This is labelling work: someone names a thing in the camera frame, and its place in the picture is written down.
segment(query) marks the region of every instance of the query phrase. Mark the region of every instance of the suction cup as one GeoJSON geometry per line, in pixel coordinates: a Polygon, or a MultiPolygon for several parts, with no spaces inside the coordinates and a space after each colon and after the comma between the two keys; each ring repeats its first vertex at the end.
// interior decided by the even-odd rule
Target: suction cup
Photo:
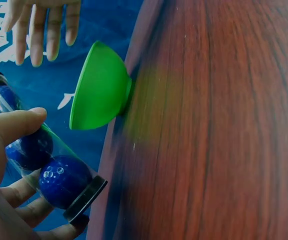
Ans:
{"type": "Polygon", "coordinates": [[[80,73],[70,112],[73,130],[96,129],[123,112],[132,80],[123,60],[97,41],[91,47],[80,73]]]}

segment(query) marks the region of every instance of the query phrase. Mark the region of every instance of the blue golf ball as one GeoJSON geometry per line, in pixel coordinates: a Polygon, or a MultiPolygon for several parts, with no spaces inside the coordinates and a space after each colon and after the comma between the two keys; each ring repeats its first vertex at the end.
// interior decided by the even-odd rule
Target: blue golf ball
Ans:
{"type": "Polygon", "coordinates": [[[52,206],[67,209],[91,181],[91,172],[83,161],[58,155],[40,171],[39,189],[52,206]]]}
{"type": "Polygon", "coordinates": [[[19,97],[7,85],[0,86],[0,113],[22,109],[19,97]]]}
{"type": "Polygon", "coordinates": [[[21,137],[5,148],[8,159],[13,160],[22,169],[34,171],[46,165],[53,152],[53,139],[44,128],[21,137]]]}

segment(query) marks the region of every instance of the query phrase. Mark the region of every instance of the fingernail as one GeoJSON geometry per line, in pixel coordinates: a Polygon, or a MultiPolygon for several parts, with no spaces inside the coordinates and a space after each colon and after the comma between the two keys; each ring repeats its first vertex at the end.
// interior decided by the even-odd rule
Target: fingernail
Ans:
{"type": "Polygon", "coordinates": [[[43,107],[35,107],[35,108],[30,109],[30,111],[34,112],[36,114],[39,114],[39,115],[46,115],[47,114],[46,109],[43,107]]]}
{"type": "Polygon", "coordinates": [[[32,46],[30,49],[30,59],[33,67],[35,68],[39,67],[43,61],[43,47],[32,46]]]}

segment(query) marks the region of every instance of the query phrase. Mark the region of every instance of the wooden table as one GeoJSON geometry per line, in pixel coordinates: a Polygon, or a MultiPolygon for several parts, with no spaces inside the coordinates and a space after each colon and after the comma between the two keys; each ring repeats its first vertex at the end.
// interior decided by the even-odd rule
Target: wooden table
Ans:
{"type": "Polygon", "coordinates": [[[288,0],[162,3],[135,26],[88,239],[288,240],[288,0]]]}

